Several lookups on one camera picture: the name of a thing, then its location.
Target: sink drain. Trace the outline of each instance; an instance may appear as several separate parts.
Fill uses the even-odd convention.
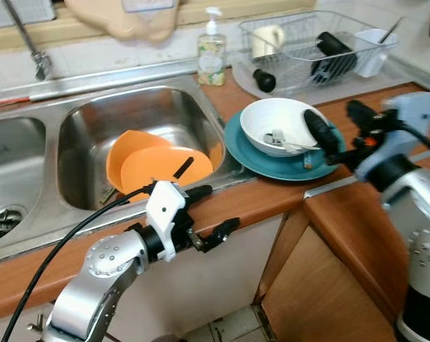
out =
[[[17,207],[7,207],[0,211],[0,238],[21,223],[25,213]]]

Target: white cup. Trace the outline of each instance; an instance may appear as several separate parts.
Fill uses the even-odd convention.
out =
[[[357,75],[367,78],[379,73],[387,60],[390,50],[397,44],[397,35],[395,33],[391,33],[384,43],[378,43],[385,33],[385,30],[372,28],[355,34],[356,51],[371,49],[357,54],[357,66],[355,69]]]
[[[253,58],[276,53],[285,42],[285,33],[279,25],[267,25],[253,31],[251,52]]]

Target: teal plate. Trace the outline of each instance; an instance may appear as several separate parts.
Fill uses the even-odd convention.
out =
[[[337,165],[325,164],[323,151],[312,150],[310,153],[313,169],[303,167],[303,155],[295,157],[271,157],[256,149],[243,133],[240,122],[241,114],[235,114],[224,128],[224,140],[229,153],[246,168],[276,180],[302,181],[315,180],[333,172]],[[334,127],[334,134],[341,141],[340,150],[345,150],[345,141],[340,131]]]

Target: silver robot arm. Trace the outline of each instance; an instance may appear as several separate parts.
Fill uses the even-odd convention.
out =
[[[358,101],[347,106],[348,116],[360,129],[354,150],[338,151],[337,138],[316,115],[304,117],[330,164],[342,162],[361,181],[382,193],[381,203],[392,224],[409,247],[409,290],[404,312],[397,318],[399,342],[430,341],[430,172],[406,157],[417,139],[404,132],[405,124],[427,135],[430,93],[397,96],[387,101],[383,113]]]
[[[92,245],[79,275],[58,296],[43,340],[102,341],[123,292],[148,269],[149,263],[171,261],[177,252],[190,247],[207,252],[225,241],[238,226],[238,219],[221,223],[206,239],[193,232],[187,208],[208,195],[211,188],[195,190],[183,192],[174,183],[157,182],[146,206],[146,227],[135,224],[122,234]]]

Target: kitchen sink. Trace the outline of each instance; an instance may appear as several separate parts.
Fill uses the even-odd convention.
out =
[[[41,121],[0,120],[0,237],[17,226],[38,200],[45,146]]]
[[[187,187],[208,184],[221,191],[251,179],[252,173],[227,153],[223,129],[223,120],[191,76],[0,113],[0,260],[54,244],[102,207],[111,187],[106,156],[126,130],[146,131],[205,153],[214,171]],[[116,207],[79,234],[140,217],[145,205],[143,200]]]
[[[111,188],[106,157],[126,130],[158,135],[173,145],[200,150],[216,170],[224,155],[222,135],[195,99],[175,88],[154,87],[108,95],[73,110],[63,121],[58,145],[58,185],[80,209],[99,209]]]

